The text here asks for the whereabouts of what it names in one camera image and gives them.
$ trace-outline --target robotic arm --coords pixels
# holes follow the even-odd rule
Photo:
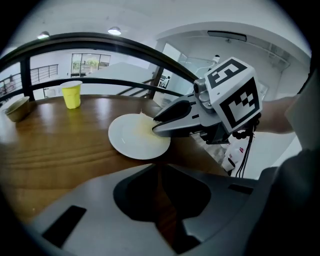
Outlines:
[[[193,83],[194,92],[177,98],[154,120],[162,137],[200,133],[207,144],[228,143],[229,136],[262,110],[255,69],[231,57]]]

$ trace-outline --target white ceiling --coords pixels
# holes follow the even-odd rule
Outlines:
[[[112,26],[121,28],[122,37],[145,44],[187,31],[224,30],[271,42],[306,62],[311,55],[295,24],[264,0],[47,0],[10,44],[35,40],[42,31],[107,33]]]

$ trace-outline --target wooden table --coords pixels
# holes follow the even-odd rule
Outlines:
[[[82,95],[81,106],[67,109],[62,97],[36,101],[21,122],[0,113],[1,187],[17,217],[29,222],[79,184],[147,163],[170,163],[213,174],[225,172],[193,138],[174,138],[169,150],[152,160],[136,160],[110,144],[108,127],[124,114],[154,117],[150,99]]]

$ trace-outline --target cable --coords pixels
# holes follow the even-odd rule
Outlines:
[[[252,144],[252,140],[254,138],[254,133],[251,134],[250,138],[249,138],[249,142],[248,142],[248,153],[246,155],[246,159],[245,159],[245,162],[244,162],[244,166],[243,166],[243,169],[242,169],[242,176],[241,178],[244,177],[244,173],[245,173],[245,169],[246,169],[246,165],[247,165],[247,161],[248,161],[248,158],[249,158],[249,152],[250,152],[250,148],[251,148],[251,144]]]
[[[239,178],[243,178],[244,177],[244,173],[245,173],[245,168],[246,168],[246,165],[247,165],[247,161],[248,161],[248,157],[249,157],[249,151],[250,151],[250,148],[251,148],[251,144],[252,144],[252,141],[253,141],[253,138],[254,138],[254,130],[255,130],[255,127],[252,127],[251,129],[247,129],[245,131],[245,133],[242,133],[243,135],[244,134],[249,134],[250,132],[250,135],[249,135],[249,142],[248,142],[248,146],[246,147],[246,150],[245,150],[245,153],[244,153],[244,157],[243,157],[243,160],[242,160],[242,163],[238,169],[238,171],[236,172],[235,174],[235,177],[237,178],[238,174],[239,174]]]

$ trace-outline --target black metal railing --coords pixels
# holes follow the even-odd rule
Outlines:
[[[30,74],[30,58],[39,54],[68,49],[98,49],[110,52],[118,52],[155,64],[157,65],[157,68],[153,74],[153,80],[150,85],[125,80],[93,77],[75,77],[67,79],[58,79],[47,82],[40,82],[38,84],[33,85],[32,77]],[[194,80],[198,79],[197,76],[195,76],[184,66],[151,47],[123,37],[101,33],[57,34],[50,36],[50,39],[47,40],[35,40],[26,43],[18,47],[17,49],[9,52],[7,55],[3,56],[0,59],[0,72],[18,62],[20,62],[20,77],[22,88],[16,89],[10,93],[3,95],[2,97],[0,97],[0,102],[22,93],[25,96],[29,96],[31,101],[34,101],[34,90],[57,86],[67,81],[82,81],[83,83],[90,84],[111,84],[141,88],[145,90],[150,90],[148,96],[151,99],[153,98],[155,92],[161,92],[164,94],[174,96],[181,96],[180,93],[159,88],[157,86],[159,84],[163,70],[166,69],[168,71],[171,71],[174,74],[191,83],[193,83]]]
[[[15,90],[22,88],[21,74],[10,75],[9,77],[0,81],[0,98]]]
[[[31,84],[40,83],[41,80],[58,74],[58,64],[41,66],[30,70]]]
[[[41,66],[33,68],[30,70],[31,84],[36,85],[40,83],[41,80],[49,78],[58,74],[58,64]],[[6,102],[9,98],[5,97],[2,100],[2,97],[11,94],[14,91],[22,89],[21,73],[10,75],[9,77],[0,81],[0,107]]]
[[[146,84],[148,84],[148,83],[150,83],[150,82],[152,82],[152,81],[153,81],[153,79],[151,78],[151,79],[146,80],[146,81],[144,81],[144,82],[142,82],[142,83],[146,85]],[[132,91],[134,88],[135,88],[135,87],[127,88],[127,89],[125,89],[125,90],[117,93],[116,95],[124,95],[125,93]],[[139,94],[139,93],[141,93],[141,92],[143,92],[143,91],[146,92],[147,90],[142,89],[142,90],[139,90],[138,92],[134,92],[134,93],[132,93],[132,94],[130,94],[130,95],[128,95],[128,96],[135,96],[135,95],[137,95],[137,94]]]

